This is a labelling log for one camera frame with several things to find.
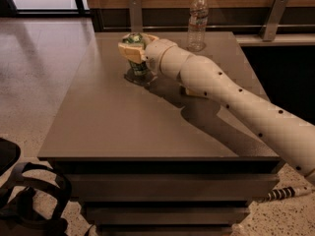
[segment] plastic water bottle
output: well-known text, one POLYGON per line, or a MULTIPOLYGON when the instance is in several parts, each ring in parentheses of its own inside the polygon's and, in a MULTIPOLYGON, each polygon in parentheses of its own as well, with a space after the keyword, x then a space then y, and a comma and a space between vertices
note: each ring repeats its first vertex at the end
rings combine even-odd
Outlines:
POLYGON ((208 22, 209 7, 207 0, 194 0, 190 6, 188 25, 188 50, 200 51, 205 47, 205 32, 208 22))

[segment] bottle label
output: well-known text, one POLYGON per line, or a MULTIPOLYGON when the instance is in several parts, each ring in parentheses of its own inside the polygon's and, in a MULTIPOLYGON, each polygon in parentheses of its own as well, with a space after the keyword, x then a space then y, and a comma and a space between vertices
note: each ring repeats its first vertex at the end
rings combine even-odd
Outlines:
POLYGON ((190 17, 190 22, 189 24, 192 27, 197 27, 197 28, 201 28, 201 27, 205 27, 207 25, 207 21, 208 21, 208 17, 196 17, 196 16, 191 16, 190 17))

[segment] gray tabletop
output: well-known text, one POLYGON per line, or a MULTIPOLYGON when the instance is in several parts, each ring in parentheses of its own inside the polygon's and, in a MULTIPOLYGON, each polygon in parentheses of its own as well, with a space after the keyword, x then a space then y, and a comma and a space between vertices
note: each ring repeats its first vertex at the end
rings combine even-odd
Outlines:
MULTIPOLYGON (((117 43, 97 33, 38 154, 58 160, 200 160, 276 156, 217 103, 182 95, 158 75, 148 88, 124 79, 130 68, 117 43)), ((185 32, 155 33, 184 47, 185 32)), ((207 32, 212 58, 235 82, 266 94, 230 32, 207 32)))

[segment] table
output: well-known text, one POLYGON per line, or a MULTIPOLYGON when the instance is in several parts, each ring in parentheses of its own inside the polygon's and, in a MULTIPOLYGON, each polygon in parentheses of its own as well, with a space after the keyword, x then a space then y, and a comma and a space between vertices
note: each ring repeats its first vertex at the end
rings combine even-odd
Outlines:
MULTIPOLYGON (((227 109, 165 76, 145 88, 124 80, 124 34, 95 34, 38 158, 66 174, 104 235, 230 232, 284 162, 227 109)), ((186 46, 184 32, 154 34, 186 46)), ((207 32, 198 54, 267 98, 231 32, 207 32)))

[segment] backpack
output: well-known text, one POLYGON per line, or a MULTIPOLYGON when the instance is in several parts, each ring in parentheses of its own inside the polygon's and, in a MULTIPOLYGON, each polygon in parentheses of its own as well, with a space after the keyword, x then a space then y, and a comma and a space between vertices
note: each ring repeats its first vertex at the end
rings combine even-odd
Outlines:
POLYGON ((71 184, 55 169, 33 163, 18 163, 8 180, 0 188, 0 232, 5 236, 66 236, 68 226, 61 214, 71 197, 71 184), (56 175, 55 186, 44 180, 25 177, 30 170, 45 170, 56 175), (25 187, 9 201, 16 186, 25 187), (36 190, 56 199, 57 205, 49 219, 33 210, 33 196, 36 190))

